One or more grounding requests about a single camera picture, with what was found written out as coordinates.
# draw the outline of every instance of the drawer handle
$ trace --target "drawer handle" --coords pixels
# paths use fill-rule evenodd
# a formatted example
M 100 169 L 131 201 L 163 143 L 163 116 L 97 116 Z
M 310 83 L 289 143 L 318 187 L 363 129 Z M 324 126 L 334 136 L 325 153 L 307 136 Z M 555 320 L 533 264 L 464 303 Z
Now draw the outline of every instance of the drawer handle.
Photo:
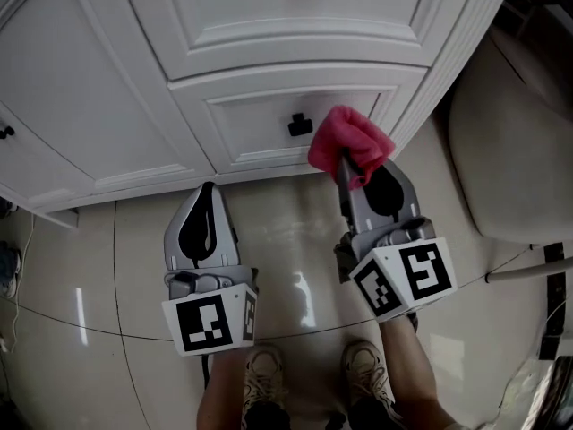
M 293 115 L 293 122 L 288 125 L 288 131 L 292 137 L 305 135 L 312 132 L 312 120 L 304 119 L 304 113 Z
M 7 126 L 3 131 L 0 131 L 0 140 L 4 140 L 8 135 L 14 135 L 15 132 L 12 127 Z

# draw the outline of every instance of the red rag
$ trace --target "red rag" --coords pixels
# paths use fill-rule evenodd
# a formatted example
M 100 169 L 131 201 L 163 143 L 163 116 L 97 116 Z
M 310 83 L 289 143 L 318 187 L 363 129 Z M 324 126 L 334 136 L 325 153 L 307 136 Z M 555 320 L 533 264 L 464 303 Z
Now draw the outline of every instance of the red rag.
M 344 148 L 349 149 L 350 158 L 364 172 L 350 181 L 349 188 L 353 190 L 368 185 L 374 170 L 386 162 L 396 145 L 366 116 L 338 105 L 330 110 L 314 135 L 308 162 L 329 172 L 336 182 Z

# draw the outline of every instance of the tile floor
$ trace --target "tile floor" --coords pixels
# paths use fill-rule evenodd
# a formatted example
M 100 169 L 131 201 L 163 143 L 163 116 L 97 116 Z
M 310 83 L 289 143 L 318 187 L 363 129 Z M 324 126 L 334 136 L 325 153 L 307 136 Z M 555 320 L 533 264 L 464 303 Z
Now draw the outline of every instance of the tile floor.
M 542 262 L 543 254 L 475 231 L 445 148 L 430 121 L 397 163 L 449 241 L 461 289 L 420 311 L 419 336 L 444 408 L 471 427 L 496 416 L 545 310 L 543 279 L 488 285 L 481 277 L 498 266 Z M 257 337 L 285 353 L 294 428 L 324 428 L 325 413 L 338 406 L 344 345 L 381 343 L 355 288 L 338 284 L 332 248 L 345 223 L 335 186 L 316 174 L 223 190 L 242 260 L 261 272 Z M 3 354 L 13 401 L 33 428 L 195 428 L 201 362 L 176 354 L 160 306 L 167 298 L 163 234 L 188 195 L 82 208 L 77 231 L 37 221 L 18 345 Z M 0 223 L 0 238 L 19 246 L 29 231 L 26 212 Z M 9 344 L 14 309 L 0 300 Z

